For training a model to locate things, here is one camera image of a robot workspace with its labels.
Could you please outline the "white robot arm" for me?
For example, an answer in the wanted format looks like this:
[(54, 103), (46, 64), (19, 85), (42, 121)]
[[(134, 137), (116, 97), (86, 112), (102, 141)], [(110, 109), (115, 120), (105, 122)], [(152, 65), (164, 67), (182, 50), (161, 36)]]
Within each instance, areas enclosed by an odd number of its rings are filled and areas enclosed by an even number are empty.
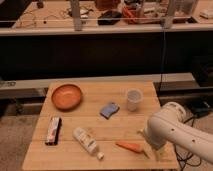
[(185, 117), (179, 103), (166, 103), (149, 117), (143, 129), (145, 140), (156, 150), (172, 142), (213, 164), (213, 135), (184, 124)]

